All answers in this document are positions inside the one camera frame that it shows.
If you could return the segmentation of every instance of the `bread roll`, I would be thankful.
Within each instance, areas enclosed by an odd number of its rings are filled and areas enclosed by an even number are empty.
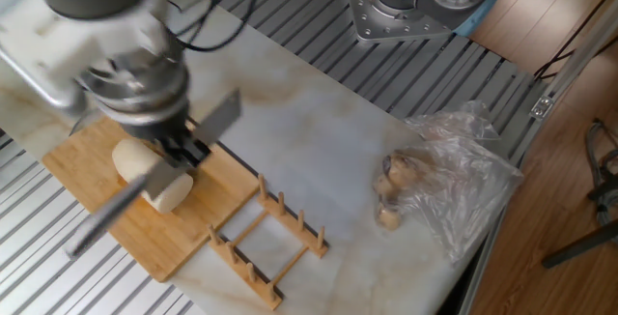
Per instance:
[[[147,173],[161,160],[161,157],[136,139],[124,139],[114,148],[112,159],[120,176],[130,182]],[[142,196],[157,211],[167,214],[181,204],[192,187],[193,178],[182,174],[154,200],[146,191],[142,192]]]
[[[401,224],[399,213],[394,210],[386,209],[382,203],[379,203],[378,206],[378,221],[382,227],[391,232],[399,228]]]

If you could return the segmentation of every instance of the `wooden rack peg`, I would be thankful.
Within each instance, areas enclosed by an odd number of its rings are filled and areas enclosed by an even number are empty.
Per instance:
[[[282,299],[274,292],[274,284],[264,281],[255,273],[253,264],[245,263],[241,260],[234,251],[232,243],[222,243],[221,239],[217,236],[216,239],[209,241],[209,246],[219,255],[219,257],[227,263],[244,282],[251,287],[264,302],[274,310],[281,303]]]
[[[260,179],[260,200],[258,201],[260,205],[262,205],[264,210],[267,211],[271,216],[276,218],[279,223],[281,223],[281,225],[286,227],[288,231],[290,231],[290,233],[294,234],[294,236],[298,240],[300,240],[304,245],[309,247],[311,252],[322,258],[322,256],[324,256],[324,254],[328,251],[328,247],[323,243],[323,229],[321,230],[321,238],[320,236],[316,237],[315,235],[313,235],[308,229],[298,229],[300,225],[299,219],[296,219],[296,217],[294,217],[285,210],[283,193],[279,193],[279,200],[275,200],[266,192],[264,176],[259,175],[258,178]]]
[[[318,233],[316,237],[310,229],[305,229],[305,212],[303,210],[298,212],[298,218],[294,217],[286,209],[283,192],[279,192],[278,198],[275,199],[268,194],[262,174],[258,175],[258,182],[260,185],[258,203],[264,208],[260,215],[258,215],[233,242],[224,243],[214,231],[214,228],[209,225],[208,230],[211,235],[209,246],[268,304],[270,309],[274,310],[282,301],[281,297],[274,291],[274,287],[277,283],[281,281],[307,250],[311,250],[318,255],[318,257],[322,258],[328,251],[328,247],[324,244],[324,227],[320,229],[320,233]],[[303,247],[294,258],[270,282],[266,282],[258,276],[253,264],[243,261],[235,251],[235,247],[238,246],[267,215],[271,215],[277,219],[281,225],[286,227],[303,243]]]

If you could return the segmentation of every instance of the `metal bracket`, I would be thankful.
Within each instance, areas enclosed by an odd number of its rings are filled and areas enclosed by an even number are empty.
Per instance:
[[[380,0],[350,0],[358,38],[368,43],[445,38],[451,30],[422,12],[395,10]]]
[[[538,121],[543,121],[545,117],[549,114],[549,111],[555,104],[554,99],[542,96],[537,100],[537,103],[534,104],[532,110],[530,111],[530,117]]]

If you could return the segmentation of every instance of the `metal robot mount plate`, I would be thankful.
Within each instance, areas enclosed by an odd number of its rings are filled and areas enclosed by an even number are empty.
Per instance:
[[[415,9],[396,10],[380,0],[350,0],[350,5],[358,38],[368,43],[436,39],[452,33]]]

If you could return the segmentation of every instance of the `wooden floor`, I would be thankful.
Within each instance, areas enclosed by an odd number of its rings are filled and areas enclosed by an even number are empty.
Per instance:
[[[499,0],[472,38],[533,72],[597,2]],[[585,197],[593,184],[583,140],[594,117],[618,130],[618,45],[586,67],[537,135],[472,314],[618,314],[618,245],[550,271],[541,266],[548,253],[598,227],[596,208]],[[611,148],[602,138],[597,146],[600,155]]]

